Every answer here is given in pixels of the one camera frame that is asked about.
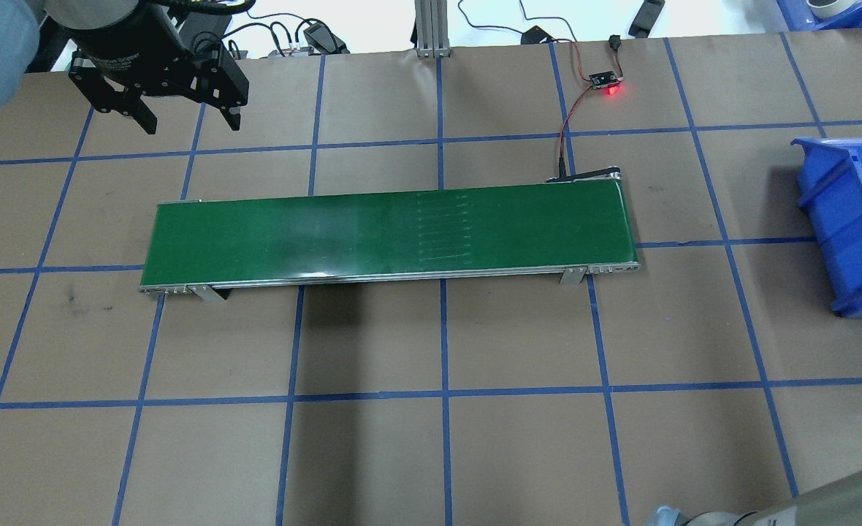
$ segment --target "metal support bracket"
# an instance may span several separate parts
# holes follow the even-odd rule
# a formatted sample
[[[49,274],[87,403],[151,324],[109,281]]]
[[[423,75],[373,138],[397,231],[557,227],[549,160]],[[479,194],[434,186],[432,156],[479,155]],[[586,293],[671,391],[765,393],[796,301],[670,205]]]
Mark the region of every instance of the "metal support bracket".
[[[587,267],[564,269],[564,273],[561,274],[561,284],[579,284],[584,280],[586,273]]]
[[[230,296],[231,289],[217,290],[208,284],[189,284],[188,290],[205,302],[223,302]]]
[[[418,57],[451,56],[446,0],[415,0],[415,30],[418,34]]]

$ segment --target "blue tape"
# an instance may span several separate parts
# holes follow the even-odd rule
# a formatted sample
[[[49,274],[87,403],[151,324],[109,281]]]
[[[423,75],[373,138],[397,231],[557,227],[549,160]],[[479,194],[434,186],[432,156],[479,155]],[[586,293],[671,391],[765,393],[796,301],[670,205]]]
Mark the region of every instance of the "blue tape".
[[[448,352],[447,280],[440,280],[440,405],[444,443],[444,524],[445,526],[452,526],[454,524],[454,496],[451,492],[451,365]]]
[[[340,148],[371,148],[374,146],[412,146],[416,144],[437,144],[437,139],[405,139],[405,140],[372,140],[365,142],[331,142],[318,144],[318,150],[335,150]]]
[[[438,96],[438,190],[444,190],[444,79],[441,57],[435,59],[435,92]]]
[[[190,156],[191,150],[180,150],[180,152],[150,152],[150,153],[111,153],[109,156],[78,156],[78,161],[112,161],[116,159],[153,159],[153,157],[184,157]]]
[[[759,348],[758,338],[755,335],[755,326],[752,325],[752,316],[749,311],[749,304],[746,300],[745,290],[742,288],[742,279],[739,278],[739,268],[736,264],[736,257],[733,256],[733,249],[729,243],[729,236],[726,235],[726,224],[720,210],[720,201],[717,198],[714,190],[714,181],[711,178],[711,173],[707,167],[707,159],[704,156],[704,150],[701,147],[701,138],[698,136],[697,127],[694,124],[694,116],[691,114],[691,106],[688,104],[687,94],[684,92],[684,83],[681,81],[681,73],[678,71],[678,63],[675,61],[674,52],[671,49],[671,41],[665,39],[665,50],[668,51],[668,62],[671,63],[671,71],[674,73],[674,79],[678,84],[678,93],[681,94],[681,103],[684,106],[684,113],[687,116],[688,126],[691,127],[691,137],[694,140],[694,149],[698,154],[698,160],[701,163],[701,171],[704,174],[704,180],[707,183],[707,192],[711,197],[711,203],[714,205],[714,214],[716,215],[717,225],[720,229],[720,237],[725,243],[726,259],[729,263],[729,269],[733,276],[733,284],[736,287],[736,293],[739,297],[739,307],[742,309],[742,317],[746,323],[746,332],[749,334],[749,342],[752,346],[752,356],[755,359],[755,366],[759,372],[759,380],[762,390],[766,396],[768,406],[768,415],[772,422],[772,429],[775,432],[775,439],[779,447],[779,455],[782,457],[782,467],[785,469],[785,477],[788,479],[788,487],[793,497],[798,496],[798,483],[795,480],[795,472],[791,466],[791,460],[788,457],[788,448],[785,445],[785,434],[782,433],[782,425],[779,423],[778,412],[775,409],[775,399],[772,396],[771,387],[768,385],[768,374],[766,373],[765,363],[762,360],[762,351]]]
[[[40,267],[40,273],[53,272],[130,272],[144,269],[145,265],[93,265],[90,267]]]
[[[317,76],[317,99],[314,104],[314,133],[311,137],[311,166],[308,173],[308,196],[314,195],[314,177],[317,171],[318,137],[321,133],[321,100],[324,98],[324,67],[327,60],[321,56],[321,68]]]
[[[862,126],[862,120],[855,121],[828,121],[822,122],[822,126]],[[748,129],[794,129],[802,126],[816,126],[816,123],[765,123],[765,124],[726,124],[725,126],[699,126],[698,131],[715,130],[748,130]],[[618,129],[618,130],[590,130],[565,132],[569,137],[602,137],[611,134],[654,134],[654,133],[680,133],[690,131],[687,126],[660,127],[660,129]],[[497,142],[502,140],[530,140],[530,139],[554,139],[557,133],[529,133],[529,134],[492,134],[492,136],[477,137],[442,137],[440,142],[444,144],[452,142]],[[372,146],[404,146],[410,144],[435,144],[437,139],[414,139],[414,140],[376,140],[363,142],[336,142],[318,144],[318,149],[338,148],[368,148]],[[284,146],[253,146],[246,148],[217,148],[210,150],[196,150],[195,156],[217,156],[228,153],[258,153],[258,152],[287,152],[288,150],[312,150],[310,144],[290,144]],[[104,161],[113,159],[149,159],[150,157],[190,156],[189,150],[180,152],[156,152],[156,153],[117,153],[110,156],[78,156],[74,157],[45,157],[44,159],[11,159],[0,160],[0,166],[6,164],[44,164],[44,163],[67,163],[73,160],[81,162]]]
[[[8,159],[0,160],[0,166],[8,166],[8,164],[69,163],[73,160],[73,157],[46,157],[46,159]]]
[[[480,397],[599,394],[604,390],[603,386],[495,387],[495,389],[452,389],[450,395],[451,397]]]
[[[828,132],[824,129],[824,124],[821,124],[821,117],[817,114],[815,103],[811,100],[811,94],[808,93],[808,85],[804,82],[804,77],[801,76],[801,70],[795,61],[794,53],[791,53],[788,38],[785,36],[785,33],[779,33],[779,38],[782,39],[782,46],[785,46],[785,54],[788,56],[788,62],[791,63],[791,69],[795,71],[795,77],[798,79],[798,85],[801,86],[804,100],[808,103],[808,109],[811,110],[811,116],[815,118],[815,126],[817,126],[818,133],[821,134],[821,137],[826,137],[828,136]]]
[[[698,126],[698,132],[724,130],[765,130],[765,129],[809,129],[816,123],[773,123],[773,124],[718,124],[718,126]]]
[[[14,269],[0,269],[0,274],[34,274],[37,267],[14,267]]]
[[[548,42],[548,51],[551,53],[551,67],[554,70],[554,84],[557,87],[557,98],[561,104],[561,122],[564,123],[565,118],[568,117],[568,103],[564,97],[564,86],[561,83],[561,71],[557,66],[557,53],[554,50],[554,42]],[[571,143],[571,125],[568,123],[564,125],[564,138],[565,149],[568,150],[568,173],[575,174],[577,173],[577,166],[574,161],[574,146]]]
[[[648,133],[680,133],[691,131],[687,126],[665,127],[664,129],[622,129],[622,130],[595,130],[580,132],[565,132],[565,136],[571,137],[602,137],[608,134],[648,134]]]
[[[113,526],[120,524],[120,515],[123,513],[123,500],[126,496],[126,485],[129,483],[129,471],[133,465],[133,455],[136,452],[136,439],[138,427],[142,421],[142,402],[148,389],[148,376],[151,372],[151,360],[155,355],[155,342],[158,340],[158,329],[161,326],[161,312],[164,310],[164,295],[160,296],[155,305],[155,317],[151,322],[151,334],[148,336],[148,350],[146,351],[145,364],[142,367],[142,380],[140,381],[140,393],[136,403],[136,415],[133,416],[133,427],[129,432],[129,443],[126,446],[126,457],[123,461],[123,475],[120,476],[120,489],[116,493],[116,506],[113,507]]]
[[[762,389],[762,382],[699,382],[688,384],[634,384],[628,386],[611,386],[614,393],[648,393],[648,392],[708,392],[709,390],[726,389]]]
[[[494,142],[498,140],[528,140],[528,139],[554,139],[557,133],[521,133],[521,134],[492,134],[486,137],[444,137],[444,143],[451,142]]]
[[[683,384],[622,384],[611,385],[613,393],[637,392],[708,392],[709,390],[760,389],[759,381],[698,382]],[[862,377],[808,378],[795,380],[768,380],[772,389],[811,386],[862,386]],[[565,394],[602,394],[603,386],[545,386],[545,387],[495,387],[494,389],[448,389],[448,397],[497,397],[497,396],[541,396]],[[295,395],[295,403],[348,402],[349,400],[407,400],[442,397],[438,389],[420,392],[365,392],[333,393],[319,395]],[[287,403],[286,395],[234,396],[234,397],[170,397],[169,399],[146,400],[45,400],[44,402],[0,402],[0,411],[7,409],[54,409],[84,407],[178,407],[188,405],[234,405],[254,403]]]
[[[191,171],[194,171],[194,154],[197,152],[197,143],[200,141],[200,129],[204,124],[204,112],[207,104],[200,105],[200,113],[197,113],[197,126],[194,127],[194,138],[191,140],[191,152],[188,152],[188,169],[184,172],[184,184],[181,184],[181,200],[188,199],[188,189],[191,187]]]
[[[291,340],[291,367],[288,375],[288,397],[285,403],[285,426],[281,436],[281,466],[278,469],[278,496],[275,523],[281,526],[285,512],[285,487],[288,482],[288,453],[291,446],[291,422],[294,417],[294,390],[298,380],[298,354],[301,347],[301,316],[305,309],[305,287],[298,287],[298,300],[294,306],[294,337]]]
[[[594,338],[597,341],[597,360],[600,367],[600,382],[603,387],[603,403],[607,413],[609,428],[609,448],[612,453],[612,468],[616,476],[616,492],[619,495],[619,514],[622,523],[629,526],[629,506],[625,499],[625,479],[622,476],[622,458],[619,451],[619,436],[616,432],[616,416],[612,406],[612,390],[609,386],[609,371],[606,363],[606,350],[603,345],[603,329],[600,325],[600,310],[597,301],[597,287],[594,276],[587,276],[587,293],[590,295],[590,315],[594,322]]]
[[[746,240],[728,240],[731,245],[746,245],[746,244],[784,244],[784,243],[817,243],[814,236],[795,236],[795,237],[751,237]]]
[[[87,110],[87,119],[84,122],[83,130],[80,131],[80,139],[77,140],[77,147],[74,149],[74,157],[77,157],[80,153],[80,149],[83,147],[83,141],[86,139],[87,132],[90,130],[90,122],[93,116],[94,108],[90,107],[90,109]],[[47,250],[51,247],[51,238],[54,237],[54,230],[57,227],[58,218],[61,216],[61,208],[64,206],[64,200],[67,198],[67,189],[70,187],[71,179],[74,176],[74,170],[76,167],[77,160],[74,160],[71,162],[71,166],[67,170],[67,176],[64,176],[64,184],[61,186],[61,194],[58,197],[58,204],[55,206],[53,216],[51,216],[51,223],[47,228],[45,244],[42,246],[41,254],[38,256],[38,269],[44,265],[47,257]],[[3,397],[3,389],[6,387],[6,380],[8,379],[9,371],[12,369],[12,362],[15,359],[16,349],[19,346],[21,333],[25,327],[25,319],[28,316],[28,310],[31,307],[31,299],[34,297],[34,291],[36,291],[38,286],[38,278],[40,275],[40,272],[37,272],[37,270],[34,272],[34,275],[31,277],[31,285],[29,286],[28,293],[25,295],[25,303],[23,304],[23,309],[19,315],[19,323],[16,325],[16,330],[12,336],[12,342],[9,345],[9,350],[6,355],[6,362],[3,364],[3,372],[0,374],[0,400],[1,397]]]
[[[769,380],[772,387],[862,386],[862,378],[809,378],[805,380]]]
[[[217,148],[213,150],[197,150],[197,156],[225,156],[228,153],[258,153],[258,152],[291,152],[292,150],[310,150],[310,144],[290,144],[287,146],[251,146],[246,148]]]

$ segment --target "green belt surface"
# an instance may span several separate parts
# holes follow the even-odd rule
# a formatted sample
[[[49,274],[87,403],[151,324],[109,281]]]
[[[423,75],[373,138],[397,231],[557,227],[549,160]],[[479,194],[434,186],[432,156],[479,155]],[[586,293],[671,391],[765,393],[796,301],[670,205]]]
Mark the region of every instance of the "green belt surface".
[[[618,178],[164,203],[140,289],[638,267]]]

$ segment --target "blue storage bin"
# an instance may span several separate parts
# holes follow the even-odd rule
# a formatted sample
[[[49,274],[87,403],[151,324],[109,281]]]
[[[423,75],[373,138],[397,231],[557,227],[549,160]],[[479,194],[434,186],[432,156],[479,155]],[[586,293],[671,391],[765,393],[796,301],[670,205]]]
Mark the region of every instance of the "blue storage bin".
[[[862,0],[827,20],[818,20],[804,0],[778,0],[778,5],[792,31],[862,27]]]
[[[801,206],[815,225],[837,300],[832,309],[862,317],[862,139],[799,137]]]

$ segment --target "white cylindrical object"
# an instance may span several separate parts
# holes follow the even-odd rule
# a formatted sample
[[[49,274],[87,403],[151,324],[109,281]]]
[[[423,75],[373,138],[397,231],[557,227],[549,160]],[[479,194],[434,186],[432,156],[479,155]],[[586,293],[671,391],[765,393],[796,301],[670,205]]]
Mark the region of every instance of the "white cylindrical object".
[[[138,0],[47,0],[45,10],[61,26],[99,29],[123,20],[137,4]]]
[[[820,20],[835,17],[848,10],[858,0],[806,0],[812,13]]]

